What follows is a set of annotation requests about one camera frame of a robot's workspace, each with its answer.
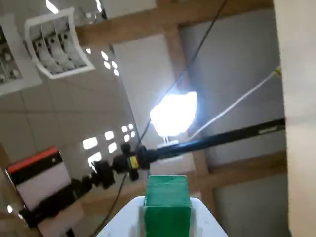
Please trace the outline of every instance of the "yellow label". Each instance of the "yellow label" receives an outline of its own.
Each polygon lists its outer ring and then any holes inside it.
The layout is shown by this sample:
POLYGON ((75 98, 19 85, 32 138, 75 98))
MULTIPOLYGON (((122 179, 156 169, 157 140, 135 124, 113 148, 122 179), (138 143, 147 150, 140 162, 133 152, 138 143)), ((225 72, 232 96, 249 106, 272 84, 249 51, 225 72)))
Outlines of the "yellow label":
POLYGON ((138 168, 138 162, 137 162, 136 156, 130 157, 129 160, 130 160, 130 165, 132 166, 132 168, 133 169, 137 169, 138 168))

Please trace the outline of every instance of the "white wall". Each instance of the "white wall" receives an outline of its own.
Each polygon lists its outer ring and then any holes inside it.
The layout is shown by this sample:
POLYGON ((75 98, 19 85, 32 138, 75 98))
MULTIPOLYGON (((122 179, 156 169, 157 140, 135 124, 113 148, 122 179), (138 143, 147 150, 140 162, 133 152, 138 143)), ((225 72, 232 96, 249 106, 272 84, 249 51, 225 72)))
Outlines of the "white wall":
POLYGON ((316 1, 274 2, 284 75, 290 230, 294 237, 313 237, 316 232, 316 1))
MULTIPOLYGON (((187 58, 197 48, 209 24, 206 22, 181 30, 187 58)), ((198 91, 201 123, 223 111, 266 78, 278 65, 277 29, 272 10, 255 11, 218 21, 190 69, 191 80, 198 91)), ((204 134, 218 134, 282 117, 282 83, 275 77, 212 124, 204 134)), ((285 149, 285 134, 278 132, 211 148, 208 150, 208 163, 211 166, 220 165, 285 149)), ((286 175, 283 175, 281 178, 270 177, 265 181, 218 190, 216 200, 219 203, 220 221, 229 236, 288 236, 284 224, 287 209, 277 208, 272 211, 266 208, 268 204, 277 207, 287 205, 286 187, 286 175), (264 187, 279 189, 275 193, 277 197, 269 198, 269 192, 255 195, 264 187), (254 208, 261 210, 261 217, 250 222, 249 217, 254 208), (265 223, 262 228, 258 228, 258 225, 251 224, 256 221, 265 223)))

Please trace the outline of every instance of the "black cable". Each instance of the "black cable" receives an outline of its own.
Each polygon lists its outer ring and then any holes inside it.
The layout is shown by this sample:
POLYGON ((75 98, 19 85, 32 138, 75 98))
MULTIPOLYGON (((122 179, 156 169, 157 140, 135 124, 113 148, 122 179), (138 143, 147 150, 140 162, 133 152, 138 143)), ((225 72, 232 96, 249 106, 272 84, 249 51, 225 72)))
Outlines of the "black cable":
MULTIPOLYGON (((167 95, 167 94, 169 93, 169 91, 178 83, 178 81, 182 78, 182 76, 184 75, 184 73, 190 68, 190 66, 191 66, 191 65, 193 64, 193 62, 196 60, 196 58, 197 58, 197 56, 198 56, 198 53, 200 52, 200 50, 201 50, 201 48, 202 48, 202 46, 203 46, 203 44, 204 44, 204 42, 205 42, 205 40, 206 40, 206 38, 207 38, 209 32, 210 32, 211 29, 213 28, 215 22, 217 21, 219 15, 221 14, 221 12, 222 12, 222 10, 224 9, 224 7, 225 7, 225 5, 226 5, 227 2, 228 2, 228 0, 224 0, 224 1, 223 1, 223 4, 221 5, 221 7, 219 8, 219 10, 217 11, 217 13, 216 13, 216 15, 215 15, 215 17, 214 17, 214 20, 212 21, 212 23, 211 23, 210 26, 208 27, 208 29, 207 29, 206 33, 204 34, 204 36, 203 36, 201 42, 199 43, 195 54, 193 55, 193 57, 191 58, 191 60, 190 60, 189 63, 187 64, 186 68, 185 68, 185 69, 183 70, 183 72, 180 74, 180 76, 178 77, 178 79, 175 80, 174 83, 171 85, 171 87, 166 91, 166 93, 164 94, 164 96, 167 95)), ((148 131, 148 128, 149 128, 149 126, 150 126, 150 122, 151 122, 151 120, 149 119, 149 121, 148 121, 148 123, 147 123, 147 125, 146 125, 146 127, 145 127, 144 132, 142 133, 142 135, 140 136, 140 138, 139 138, 139 140, 138 140, 138 143, 137 143, 137 145, 136 145, 136 149, 140 146, 140 144, 141 144, 141 142, 142 142, 144 136, 146 135, 146 132, 148 131)), ((119 195, 120 195, 120 193, 121 193, 121 191, 122 191, 122 188, 123 188, 123 185, 124 185, 124 182, 125 182, 126 177, 127 177, 127 174, 124 175, 124 178, 123 178, 122 183, 121 183, 121 185, 120 185, 120 188, 119 188, 119 190, 118 190, 118 195, 117 195, 117 197, 116 197, 116 199, 115 199, 113 205, 111 206, 108 215, 106 216, 106 218, 104 218, 104 220, 101 222, 101 224, 98 226, 98 228, 94 231, 94 233, 91 235, 91 237, 95 237, 95 236, 103 229, 104 224, 107 222, 108 218, 110 217, 110 215, 111 215, 111 213, 112 213, 112 211, 113 211, 113 209, 114 209, 114 207, 115 207, 115 205, 116 205, 116 203, 117 203, 117 201, 118 201, 118 199, 119 199, 119 195)))
MULTIPOLYGON (((180 76, 178 77, 177 80, 174 81, 174 83, 171 85, 171 87, 165 92, 165 94, 163 95, 163 97, 160 99, 159 103, 163 100, 163 98, 170 92, 170 90, 179 82, 179 80, 182 78, 182 76, 184 75, 184 73, 192 66, 193 62, 196 60, 197 56, 198 56, 198 53, 200 52, 209 32, 212 30, 215 22, 218 20, 218 17, 220 16, 221 12, 223 11, 224 7, 226 6, 228 0, 224 0, 223 1, 223 4, 221 5, 221 7, 218 9, 215 17, 214 17, 214 20, 212 21, 212 23, 210 24, 210 26, 208 27, 207 31, 205 32, 201 42, 199 43, 198 47, 197 47, 197 50, 195 52, 195 54, 193 55, 193 57, 191 58, 191 60, 189 61, 189 63, 187 64, 186 68, 182 71, 182 73, 180 74, 180 76)), ((148 131, 148 128, 149 128, 149 125, 150 125, 150 122, 151 120, 149 119, 147 125, 146 125, 146 128, 143 132, 143 134, 141 135, 140 137, 140 141, 139 141, 139 144, 138 146, 140 145, 140 143, 142 142, 144 136, 146 135, 146 132, 148 131)))
POLYGON ((116 203, 117 203, 117 201, 118 201, 118 199, 119 199, 119 195, 120 195, 120 193, 121 193, 121 191, 122 191, 122 189, 123 189, 123 185, 124 185, 124 182, 125 182, 126 177, 127 177, 127 173, 126 173, 126 174, 124 175, 124 177, 123 177, 123 180, 122 180, 122 182, 121 182, 121 184, 120 184, 120 187, 119 187, 119 190, 118 190, 117 197, 115 198, 115 200, 114 200, 114 202, 113 202, 113 204, 112 204, 112 206, 111 206, 111 208, 110 208, 110 210, 109 210, 107 216, 103 219, 103 221, 102 221, 101 224, 96 228, 96 230, 93 232, 93 234, 90 235, 90 237, 95 237, 97 234, 99 234, 99 232, 103 229, 104 224, 106 224, 106 222, 108 221, 108 219, 109 219, 110 215, 112 214, 112 212, 113 212, 113 210, 114 210, 114 207, 115 207, 115 205, 116 205, 116 203))

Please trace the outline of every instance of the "ceiling light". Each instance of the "ceiling light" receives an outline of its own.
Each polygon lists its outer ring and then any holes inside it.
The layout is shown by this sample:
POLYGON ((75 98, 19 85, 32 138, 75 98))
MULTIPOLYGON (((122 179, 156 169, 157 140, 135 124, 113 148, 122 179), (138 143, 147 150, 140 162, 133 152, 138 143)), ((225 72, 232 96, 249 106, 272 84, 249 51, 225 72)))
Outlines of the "ceiling light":
POLYGON ((114 133, 112 131, 108 131, 106 133, 104 133, 105 139, 107 140, 111 140, 114 138, 114 133))
POLYGON ((111 63, 112 63, 112 66, 113 66, 115 69, 118 68, 118 65, 117 65, 114 61, 112 61, 111 63))
POLYGON ((102 159, 101 152, 97 152, 88 158, 89 166, 92 167, 92 163, 100 161, 102 159))
POLYGON ((99 12, 102 12, 102 6, 99 0, 95 0, 95 3, 97 4, 97 9, 99 12))
POLYGON ((85 139, 82 143, 83 143, 83 147, 86 150, 89 150, 92 147, 95 147, 96 145, 98 145, 98 140, 96 137, 91 137, 91 138, 85 139))
POLYGON ((8 210, 8 213, 12 213, 13 212, 13 208, 10 205, 6 209, 8 210))
POLYGON ((122 127, 122 132, 127 132, 127 127, 126 126, 122 127))
POLYGON ((59 12, 57 7, 55 7, 49 0, 46 0, 46 7, 54 14, 57 14, 59 12))
POLYGON ((128 135, 128 134, 124 136, 124 141, 125 141, 125 142, 128 142, 128 141, 129 141, 129 135, 128 135))
POLYGON ((163 98, 150 112, 150 118, 159 136, 177 136, 185 132, 195 118, 197 93, 171 94, 163 98))
POLYGON ((107 56, 105 52, 101 51, 101 56, 105 61, 108 61, 109 57, 107 56))
POLYGON ((104 61, 104 66, 105 66, 107 69, 110 69, 110 68, 111 68, 111 65, 110 65, 107 61, 104 61))
POLYGON ((114 69, 114 74, 117 75, 117 76, 119 76, 118 70, 114 69))
POLYGON ((108 146, 108 149, 109 149, 109 153, 113 153, 117 149, 117 144, 115 142, 111 143, 108 146))

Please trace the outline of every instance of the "white object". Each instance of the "white object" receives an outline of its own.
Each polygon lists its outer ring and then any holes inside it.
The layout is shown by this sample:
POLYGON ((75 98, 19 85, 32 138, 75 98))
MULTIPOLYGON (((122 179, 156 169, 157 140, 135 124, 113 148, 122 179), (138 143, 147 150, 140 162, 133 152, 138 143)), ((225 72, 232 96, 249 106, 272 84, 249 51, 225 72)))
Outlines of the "white object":
POLYGON ((57 7, 55 7, 49 0, 46 0, 46 7, 54 14, 57 14, 59 12, 57 7))
POLYGON ((95 147, 96 145, 98 145, 98 140, 96 137, 90 137, 88 139, 85 139, 82 143, 83 143, 83 147, 86 150, 89 150, 89 149, 95 147))
POLYGON ((88 158, 89 166, 92 167, 92 163, 100 161, 102 159, 101 152, 97 152, 88 158))
POLYGON ((42 83, 17 31, 14 15, 0 16, 0 96, 42 83))
POLYGON ((129 135, 128 135, 128 134, 124 136, 124 141, 125 141, 125 142, 128 142, 128 141, 129 141, 129 135))
POLYGON ((151 122, 160 137, 177 136, 185 132, 195 118, 197 93, 170 94, 150 112, 151 122))
POLYGON ((191 141, 192 139, 194 139, 199 133, 201 133, 204 129, 206 129, 208 126, 210 126, 212 123, 214 123, 216 120, 220 119, 222 116, 224 116, 225 114, 227 114, 231 109, 233 109, 237 104, 239 104, 241 101, 243 101, 244 99, 246 99, 249 95, 251 95, 253 92, 255 92, 257 89, 259 89, 260 87, 262 87, 268 80, 270 80, 273 75, 275 74, 275 72, 273 71, 272 73, 270 73, 270 75, 265 78, 262 82, 260 82, 258 85, 256 85, 254 88, 252 88, 250 91, 248 91, 247 93, 245 93, 242 97, 240 97, 238 100, 236 100, 234 103, 232 103, 231 105, 229 105, 223 112, 219 113, 217 116, 215 116, 214 118, 212 118, 209 122, 207 122, 205 125, 203 125, 198 131, 196 131, 190 138, 189 141, 191 141))
POLYGON ((25 41, 36 66, 51 79, 94 69, 76 35, 74 8, 28 19, 25 41))
POLYGON ((112 131, 108 131, 104 133, 105 139, 111 140, 114 138, 114 133, 112 131))
POLYGON ((113 153, 117 149, 117 144, 115 142, 111 143, 108 146, 108 149, 109 149, 109 153, 113 153))
MULTIPOLYGON (((191 198, 191 237, 228 237, 206 206, 197 198, 191 198)), ((145 197, 136 197, 130 201, 100 231, 97 237, 141 237, 144 235, 143 206, 145 197)))
POLYGON ((13 208, 10 205, 6 209, 7 209, 8 213, 10 213, 10 214, 13 212, 13 208))

